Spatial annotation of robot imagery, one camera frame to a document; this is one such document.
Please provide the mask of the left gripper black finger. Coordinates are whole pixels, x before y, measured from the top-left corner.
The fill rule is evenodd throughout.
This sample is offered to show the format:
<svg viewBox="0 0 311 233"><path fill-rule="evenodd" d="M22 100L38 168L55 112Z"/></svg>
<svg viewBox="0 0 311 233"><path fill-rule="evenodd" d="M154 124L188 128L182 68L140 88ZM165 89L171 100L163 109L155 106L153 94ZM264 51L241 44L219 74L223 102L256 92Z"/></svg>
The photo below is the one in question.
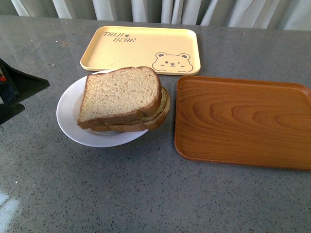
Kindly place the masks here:
<svg viewBox="0 0 311 233"><path fill-rule="evenodd" d="M12 106L0 105L0 125L24 111L25 107L22 104Z"/></svg>
<svg viewBox="0 0 311 233"><path fill-rule="evenodd" d="M21 72L0 60L0 97L4 104L17 104L49 86L47 80Z"/></svg>

